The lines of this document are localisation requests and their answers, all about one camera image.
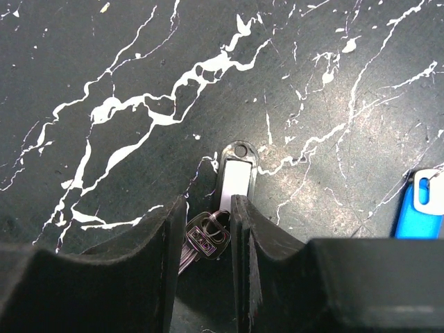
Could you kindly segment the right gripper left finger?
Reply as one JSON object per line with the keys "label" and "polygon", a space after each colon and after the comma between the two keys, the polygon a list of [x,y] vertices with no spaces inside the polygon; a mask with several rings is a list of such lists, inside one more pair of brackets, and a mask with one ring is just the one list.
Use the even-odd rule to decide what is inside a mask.
{"label": "right gripper left finger", "polygon": [[2,332],[168,332],[187,204],[79,255],[1,245]]}

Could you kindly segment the key with blue tag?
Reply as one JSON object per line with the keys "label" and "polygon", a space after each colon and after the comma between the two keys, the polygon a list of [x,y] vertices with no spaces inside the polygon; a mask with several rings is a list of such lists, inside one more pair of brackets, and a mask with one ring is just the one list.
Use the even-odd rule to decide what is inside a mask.
{"label": "key with blue tag", "polygon": [[395,238],[438,239],[442,227],[443,170],[419,170],[405,191]]}

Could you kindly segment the key with black tag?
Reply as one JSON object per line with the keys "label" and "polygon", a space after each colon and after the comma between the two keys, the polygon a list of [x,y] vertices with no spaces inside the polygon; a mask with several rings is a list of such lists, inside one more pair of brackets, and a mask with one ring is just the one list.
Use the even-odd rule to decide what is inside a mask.
{"label": "key with black tag", "polygon": [[231,198],[235,195],[253,199],[259,153],[249,142],[237,140],[222,151],[216,181],[214,209],[201,212],[185,228],[185,240],[178,273],[200,259],[218,259],[231,241]]}

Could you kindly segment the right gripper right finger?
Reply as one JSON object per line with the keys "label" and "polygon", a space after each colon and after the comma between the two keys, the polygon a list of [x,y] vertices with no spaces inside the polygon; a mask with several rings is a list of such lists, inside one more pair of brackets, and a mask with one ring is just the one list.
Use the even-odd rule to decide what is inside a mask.
{"label": "right gripper right finger", "polygon": [[441,240],[303,243],[231,198],[238,332],[442,332]]}

